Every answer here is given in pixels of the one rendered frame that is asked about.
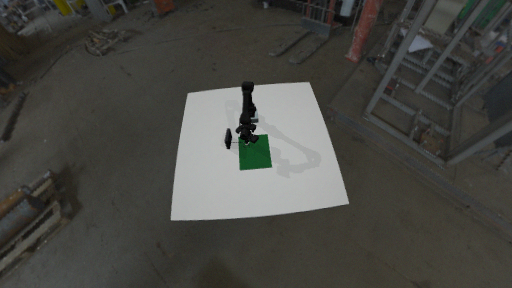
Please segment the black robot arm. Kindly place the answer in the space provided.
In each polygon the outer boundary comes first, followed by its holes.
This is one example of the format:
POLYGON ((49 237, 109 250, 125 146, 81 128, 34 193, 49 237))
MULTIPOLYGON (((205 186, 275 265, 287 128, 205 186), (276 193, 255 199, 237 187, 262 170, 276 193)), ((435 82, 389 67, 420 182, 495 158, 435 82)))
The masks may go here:
POLYGON ((242 113, 239 118, 239 128, 241 128, 240 139, 247 140, 249 130, 251 128, 252 133, 256 129, 256 125, 251 123, 251 118, 255 117, 256 106, 252 103, 252 91, 254 89, 254 83, 249 81, 243 81, 241 84, 241 91, 243 96, 242 113), (240 125, 242 124, 242 125, 240 125))

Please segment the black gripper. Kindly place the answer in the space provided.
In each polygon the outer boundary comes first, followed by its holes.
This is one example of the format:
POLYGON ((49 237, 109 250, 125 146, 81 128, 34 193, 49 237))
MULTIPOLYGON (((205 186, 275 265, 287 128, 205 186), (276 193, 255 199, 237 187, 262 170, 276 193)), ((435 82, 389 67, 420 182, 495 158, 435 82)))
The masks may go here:
MULTIPOLYGON (((250 128, 250 130, 251 130, 251 128, 250 128)), ((253 135, 250 130, 249 130, 249 135, 248 135, 247 140, 251 141, 252 143, 255 143, 259 139, 259 136, 255 135, 255 134, 253 135)), ((241 131, 241 128, 238 127, 235 131, 236 131, 236 133, 239 134, 239 132, 241 131)))

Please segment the green circuit board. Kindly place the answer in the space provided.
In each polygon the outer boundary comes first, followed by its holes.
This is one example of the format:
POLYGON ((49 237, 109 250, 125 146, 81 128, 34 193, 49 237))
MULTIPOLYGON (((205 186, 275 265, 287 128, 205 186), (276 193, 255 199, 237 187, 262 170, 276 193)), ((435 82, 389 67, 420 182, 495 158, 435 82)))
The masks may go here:
POLYGON ((239 166, 241 170, 272 168, 268 134, 257 135, 259 139, 252 143, 238 137, 239 143, 239 166), (244 146, 243 146, 244 143, 244 146), (249 145, 248 145, 249 144, 249 145), (245 148, 249 147, 249 148, 245 148))

